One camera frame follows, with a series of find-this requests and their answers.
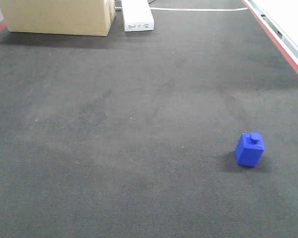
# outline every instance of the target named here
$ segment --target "white box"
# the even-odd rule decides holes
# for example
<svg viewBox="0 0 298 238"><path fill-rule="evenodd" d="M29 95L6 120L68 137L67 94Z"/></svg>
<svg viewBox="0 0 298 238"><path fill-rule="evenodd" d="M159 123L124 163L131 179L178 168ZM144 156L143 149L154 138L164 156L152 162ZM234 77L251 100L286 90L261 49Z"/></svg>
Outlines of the white box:
<svg viewBox="0 0 298 238"><path fill-rule="evenodd" d="M152 31L154 19L147 0L122 0L125 31Z"/></svg>

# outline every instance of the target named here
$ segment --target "white cable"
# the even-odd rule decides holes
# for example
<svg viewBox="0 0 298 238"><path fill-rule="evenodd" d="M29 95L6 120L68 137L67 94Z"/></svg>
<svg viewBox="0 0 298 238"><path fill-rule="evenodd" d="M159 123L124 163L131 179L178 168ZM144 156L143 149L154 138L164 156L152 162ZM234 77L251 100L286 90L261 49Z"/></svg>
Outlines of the white cable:
<svg viewBox="0 0 298 238"><path fill-rule="evenodd" d="M248 8L233 8L233 9L209 9L209 8L163 8L163 7L150 7L151 10L160 11L244 11Z"/></svg>

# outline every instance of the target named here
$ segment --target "gray carpet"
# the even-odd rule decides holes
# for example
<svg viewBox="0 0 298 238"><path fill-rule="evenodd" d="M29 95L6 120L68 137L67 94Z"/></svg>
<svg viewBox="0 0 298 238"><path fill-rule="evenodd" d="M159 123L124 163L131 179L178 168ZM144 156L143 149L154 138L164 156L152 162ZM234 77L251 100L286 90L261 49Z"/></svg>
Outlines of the gray carpet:
<svg viewBox="0 0 298 238"><path fill-rule="evenodd" d="M0 34L0 238L298 238L298 76L248 10L152 13L152 32L118 12L108 37Z"/></svg>

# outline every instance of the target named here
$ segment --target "cardboard box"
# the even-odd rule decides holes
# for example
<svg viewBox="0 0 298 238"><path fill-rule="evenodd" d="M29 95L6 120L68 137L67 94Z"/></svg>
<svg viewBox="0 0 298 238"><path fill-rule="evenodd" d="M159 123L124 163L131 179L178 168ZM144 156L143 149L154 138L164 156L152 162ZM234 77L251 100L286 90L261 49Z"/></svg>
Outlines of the cardboard box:
<svg viewBox="0 0 298 238"><path fill-rule="evenodd" d="M0 0L9 31L107 36L114 0Z"/></svg>

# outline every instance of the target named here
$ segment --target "blue block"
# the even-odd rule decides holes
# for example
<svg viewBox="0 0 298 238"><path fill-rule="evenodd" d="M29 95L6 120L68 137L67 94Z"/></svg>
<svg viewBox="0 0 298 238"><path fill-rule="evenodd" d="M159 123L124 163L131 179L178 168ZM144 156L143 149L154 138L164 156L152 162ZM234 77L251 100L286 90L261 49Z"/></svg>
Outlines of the blue block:
<svg viewBox="0 0 298 238"><path fill-rule="evenodd" d="M236 162L239 165L255 167L264 151L263 137L259 133L243 133L235 149Z"/></svg>

